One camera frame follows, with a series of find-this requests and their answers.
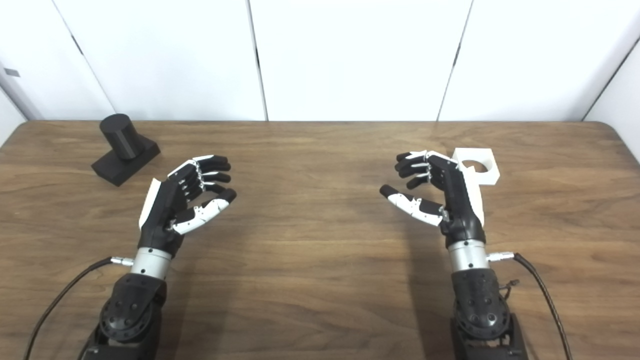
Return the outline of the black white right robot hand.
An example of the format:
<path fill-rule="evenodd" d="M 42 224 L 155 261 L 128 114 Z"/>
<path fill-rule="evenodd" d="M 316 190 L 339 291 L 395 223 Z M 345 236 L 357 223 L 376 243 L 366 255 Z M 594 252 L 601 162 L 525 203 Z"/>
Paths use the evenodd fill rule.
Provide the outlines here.
<path fill-rule="evenodd" d="M 430 184 L 443 192 L 445 202 L 416 197 L 384 184 L 379 193 L 387 201 L 412 218 L 439 228 L 447 248 L 459 242 L 486 244 L 482 194 L 469 171 L 464 171 L 457 160 L 430 150 L 400 153 L 396 160 L 398 176 L 410 178 L 407 189 Z"/>

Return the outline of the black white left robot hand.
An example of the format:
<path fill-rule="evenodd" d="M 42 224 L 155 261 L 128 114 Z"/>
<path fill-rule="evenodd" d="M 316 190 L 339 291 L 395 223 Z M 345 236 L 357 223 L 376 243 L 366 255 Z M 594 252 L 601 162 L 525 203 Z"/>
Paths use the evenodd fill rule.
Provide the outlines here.
<path fill-rule="evenodd" d="M 139 249 L 150 248 L 176 256 L 185 235 L 206 225 L 226 210 L 237 192 L 230 183 L 231 164 L 222 155 L 187 159 L 164 180 L 153 178 L 138 221 Z"/>

